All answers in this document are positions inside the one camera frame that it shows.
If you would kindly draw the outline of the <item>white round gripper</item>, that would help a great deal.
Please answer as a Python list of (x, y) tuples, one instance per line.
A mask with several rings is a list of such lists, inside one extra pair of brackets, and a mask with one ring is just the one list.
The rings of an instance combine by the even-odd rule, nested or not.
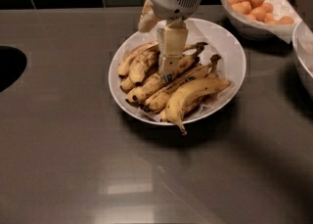
[(182, 19), (190, 17), (200, 3), (201, 0), (145, 0), (138, 22), (139, 32), (151, 31), (160, 19), (171, 20), (156, 34), (160, 50), (158, 72), (161, 75), (168, 75), (178, 68), (188, 37), (188, 29)]

